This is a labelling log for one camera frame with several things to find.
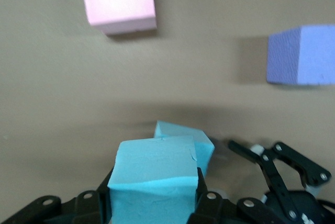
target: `screw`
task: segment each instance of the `screw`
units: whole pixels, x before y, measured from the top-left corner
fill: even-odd
[[[320,177],[321,179],[323,179],[324,181],[326,181],[328,179],[328,177],[324,174],[324,173],[321,173],[320,174]]]
[[[207,198],[209,198],[209,199],[216,199],[216,195],[215,195],[215,193],[208,193],[207,194]]]
[[[282,150],[282,147],[281,147],[279,144],[276,144],[276,149],[277,149],[278,151],[281,151],[281,150]]]
[[[246,200],[243,202],[243,204],[244,204],[246,207],[254,207],[254,206],[255,206],[255,204],[254,204],[251,200],[249,200],[249,199],[246,199]]]
[[[288,212],[288,214],[289,214],[293,219],[297,218],[296,213],[295,213],[294,211],[292,211],[292,210],[290,210],[290,211]]]

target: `light blue cube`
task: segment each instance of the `light blue cube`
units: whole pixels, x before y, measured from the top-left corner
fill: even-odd
[[[124,141],[108,183],[112,223],[185,224],[197,185],[193,137]]]
[[[305,25],[269,36],[267,81],[335,84],[335,25]]]
[[[214,145],[202,130],[186,126],[176,125],[169,122],[157,121],[154,137],[167,136],[193,136],[195,152],[197,154],[197,165],[201,168],[204,176],[207,174],[208,163],[214,152]]]

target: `cube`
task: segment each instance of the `cube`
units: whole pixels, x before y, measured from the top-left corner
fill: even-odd
[[[305,25],[269,37],[267,81],[291,85],[335,83],[335,25]]]
[[[214,145],[202,130],[158,121],[154,133],[155,138],[187,135],[193,136],[195,152],[197,154],[197,165],[201,168],[203,175],[206,176],[208,163],[214,152]]]
[[[191,136],[124,141],[108,182],[113,224],[185,224],[198,185]]]
[[[154,0],[84,0],[88,22],[107,35],[155,29]]]

